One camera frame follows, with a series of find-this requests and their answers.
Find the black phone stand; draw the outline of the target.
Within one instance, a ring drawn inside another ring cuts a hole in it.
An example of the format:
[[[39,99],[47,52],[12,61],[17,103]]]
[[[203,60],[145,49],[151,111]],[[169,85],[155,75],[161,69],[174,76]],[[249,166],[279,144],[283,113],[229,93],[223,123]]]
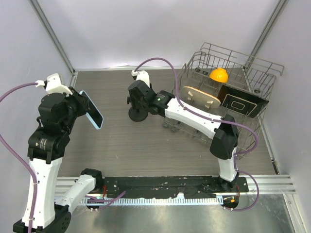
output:
[[[141,122],[147,118],[148,112],[142,108],[137,100],[132,97],[127,97],[127,104],[131,104],[128,115],[132,121]]]

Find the phone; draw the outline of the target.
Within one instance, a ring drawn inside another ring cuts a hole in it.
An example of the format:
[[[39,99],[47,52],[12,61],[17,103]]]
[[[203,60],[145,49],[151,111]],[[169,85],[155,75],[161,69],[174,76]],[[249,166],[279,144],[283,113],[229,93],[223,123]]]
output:
[[[79,92],[80,95],[84,96],[88,100],[89,109],[86,112],[86,116],[90,123],[94,126],[96,130],[100,130],[104,123],[104,117],[102,113],[99,111],[97,106],[94,104],[92,99],[86,93],[86,91],[82,90]]]

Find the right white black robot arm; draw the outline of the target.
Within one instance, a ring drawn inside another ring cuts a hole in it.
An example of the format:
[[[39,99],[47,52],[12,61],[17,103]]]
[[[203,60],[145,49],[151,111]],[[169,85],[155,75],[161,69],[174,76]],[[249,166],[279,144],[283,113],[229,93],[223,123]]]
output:
[[[160,115],[184,123],[211,139],[210,152],[218,159],[219,185],[229,192],[237,186],[238,171],[234,154],[239,132],[234,117],[210,115],[192,107],[167,91],[156,93],[144,81],[136,80],[129,87],[127,102],[131,104],[129,117],[132,121],[144,121],[148,114]]]

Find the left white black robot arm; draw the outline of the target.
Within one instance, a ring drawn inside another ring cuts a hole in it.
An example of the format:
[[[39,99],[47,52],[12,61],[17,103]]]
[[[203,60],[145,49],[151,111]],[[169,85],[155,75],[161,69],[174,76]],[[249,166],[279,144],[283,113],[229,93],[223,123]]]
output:
[[[24,217],[13,225],[15,233],[64,233],[80,201],[88,193],[97,194],[103,189],[101,171],[86,168],[69,191],[57,200],[54,198],[58,171],[76,119],[87,116],[97,130],[104,122],[85,91],[77,92],[73,87],[69,90],[69,95],[47,94],[38,107],[39,126],[28,140],[27,153],[36,177],[35,208],[31,209],[33,190],[30,190]]]

